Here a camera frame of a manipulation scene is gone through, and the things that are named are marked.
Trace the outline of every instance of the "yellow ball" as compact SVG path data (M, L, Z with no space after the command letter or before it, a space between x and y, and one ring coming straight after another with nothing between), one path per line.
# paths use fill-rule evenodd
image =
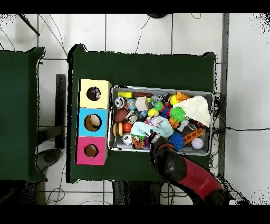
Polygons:
M152 108L148 111L147 115L148 115L148 117L159 116L159 112L157 110L155 110L154 108Z
M179 102L180 102L180 101L176 99L176 95L172 95L172 96L170 97L170 104L171 104L171 105L177 104L177 103L179 103Z

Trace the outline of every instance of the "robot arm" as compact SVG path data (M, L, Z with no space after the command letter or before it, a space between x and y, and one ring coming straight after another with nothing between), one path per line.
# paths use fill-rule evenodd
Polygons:
M229 204L234 198L225 191L218 180L202 166L178 155L174 145L152 133L150 162L159 175L183 189L196 204Z

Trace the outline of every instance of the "orange ball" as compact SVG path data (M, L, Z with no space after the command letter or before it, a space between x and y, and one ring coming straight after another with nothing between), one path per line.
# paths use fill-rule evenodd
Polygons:
M131 131L131 128L132 128L132 125L129 124L128 122L125 122L124 125L123 125L123 129L125 132L130 132Z
M170 125L171 125L171 127L173 128L173 129L176 129L176 128L178 128L178 126L179 126L179 122L177 122L176 120L174 120L173 118L170 118L169 119L169 123L170 123Z

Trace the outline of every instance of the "green table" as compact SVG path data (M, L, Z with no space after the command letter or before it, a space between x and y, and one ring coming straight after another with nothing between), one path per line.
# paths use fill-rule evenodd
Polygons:
M155 174L147 153L109 151L104 166L74 164L78 79L107 80L112 85L213 92L215 60L212 52L203 56L123 54L85 52L83 45L75 45L68 57L67 134L71 142L67 142L67 181L164 181ZM209 155L188 157L209 169Z

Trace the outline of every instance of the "pink box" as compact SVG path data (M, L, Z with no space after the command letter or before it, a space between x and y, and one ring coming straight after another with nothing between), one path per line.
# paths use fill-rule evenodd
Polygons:
M84 149L90 144L98 148L98 154L95 157L88 157L84 153ZM105 137L78 137L77 162L75 164L104 165L107 155L108 148Z

